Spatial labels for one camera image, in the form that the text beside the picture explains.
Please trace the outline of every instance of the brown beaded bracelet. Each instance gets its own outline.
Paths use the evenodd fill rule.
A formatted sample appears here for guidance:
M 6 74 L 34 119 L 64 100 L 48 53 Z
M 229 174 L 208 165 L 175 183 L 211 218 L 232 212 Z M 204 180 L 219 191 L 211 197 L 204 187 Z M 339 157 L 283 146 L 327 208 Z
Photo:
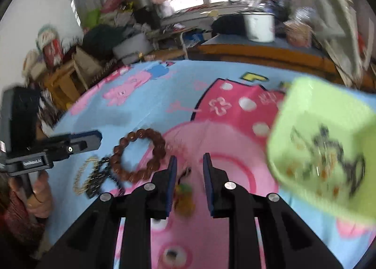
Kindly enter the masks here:
M 146 169 L 136 172 L 127 172 L 121 167 L 121 156 L 129 142 L 134 142 L 138 138 L 149 138 L 154 144 L 153 157 L 147 162 Z M 162 135 L 151 129 L 139 129 L 136 132 L 131 131 L 126 137 L 119 141 L 119 145 L 114 147 L 114 154 L 110 158 L 110 165 L 114 173 L 116 173 L 121 181 L 130 181 L 137 183 L 140 180 L 148 180 L 152 173 L 159 170 L 161 160 L 166 156 L 166 141 Z

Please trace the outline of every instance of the red sleeve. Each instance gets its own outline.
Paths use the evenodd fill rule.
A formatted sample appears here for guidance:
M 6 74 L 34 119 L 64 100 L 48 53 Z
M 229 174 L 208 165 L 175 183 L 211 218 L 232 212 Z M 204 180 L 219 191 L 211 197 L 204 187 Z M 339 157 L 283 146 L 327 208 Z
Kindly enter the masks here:
M 30 222 L 29 214 L 23 202 L 14 192 L 10 192 L 10 203 L 4 214 L 3 221 L 12 236 L 29 253 L 38 248 L 44 233 L 44 224 Z

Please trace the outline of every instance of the metal bolt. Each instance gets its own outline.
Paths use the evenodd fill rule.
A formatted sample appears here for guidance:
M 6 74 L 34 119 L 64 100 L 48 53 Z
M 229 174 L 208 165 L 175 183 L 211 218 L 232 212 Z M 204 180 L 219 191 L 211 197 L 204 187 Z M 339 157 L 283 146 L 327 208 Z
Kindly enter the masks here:
M 154 183 L 146 183 L 145 185 L 144 185 L 144 189 L 145 190 L 153 190 L 153 189 L 155 189 L 155 184 Z
M 236 188 L 236 184 L 234 182 L 226 182 L 224 184 L 224 187 L 227 188 L 228 190 L 233 190 Z
M 277 202 L 277 201 L 279 201 L 279 195 L 274 194 L 274 193 L 270 194 L 270 195 L 268 196 L 268 198 L 269 198 L 270 201 L 273 201 L 273 202 Z
M 109 201 L 111 199 L 110 193 L 103 193 L 100 195 L 99 199 L 103 202 Z

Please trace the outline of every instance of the gold chain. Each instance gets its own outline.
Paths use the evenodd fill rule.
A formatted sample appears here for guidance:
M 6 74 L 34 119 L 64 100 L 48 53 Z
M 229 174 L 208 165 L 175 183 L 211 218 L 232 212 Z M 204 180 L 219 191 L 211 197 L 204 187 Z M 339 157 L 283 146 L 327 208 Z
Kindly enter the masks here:
M 80 179 L 81 179 L 81 175 L 82 175 L 83 171 L 86 169 L 86 167 L 89 165 L 90 162 L 93 162 L 93 164 L 94 164 L 93 171 L 91 172 L 89 177 L 84 181 L 82 186 L 79 188 L 78 186 L 79 186 L 79 182 L 80 182 Z M 73 184 L 73 191 L 77 195 L 81 195 L 81 194 L 86 192 L 86 190 L 88 189 L 89 183 L 90 183 L 91 179 L 93 178 L 94 172 L 98 169 L 98 164 L 99 164 L 99 158 L 96 155 L 94 155 L 94 156 L 91 156 L 90 158 L 88 158 L 84 162 L 84 164 L 80 167 L 80 169 L 78 170 L 78 173 L 76 175 L 76 179 L 74 180 L 74 184 Z

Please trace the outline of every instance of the cartoon eye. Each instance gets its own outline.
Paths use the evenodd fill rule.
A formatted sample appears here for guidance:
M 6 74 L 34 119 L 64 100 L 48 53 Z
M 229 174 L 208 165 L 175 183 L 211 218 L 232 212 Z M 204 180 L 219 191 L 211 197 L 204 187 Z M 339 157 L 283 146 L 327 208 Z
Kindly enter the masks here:
M 160 260 L 165 268 L 187 268 L 191 262 L 189 252 L 178 245 L 165 248 Z
M 166 229 L 168 224 L 168 218 L 167 219 L 154 219 L 152 218 L 150 220 L 150 229 L 152 231 L 162 231 Z

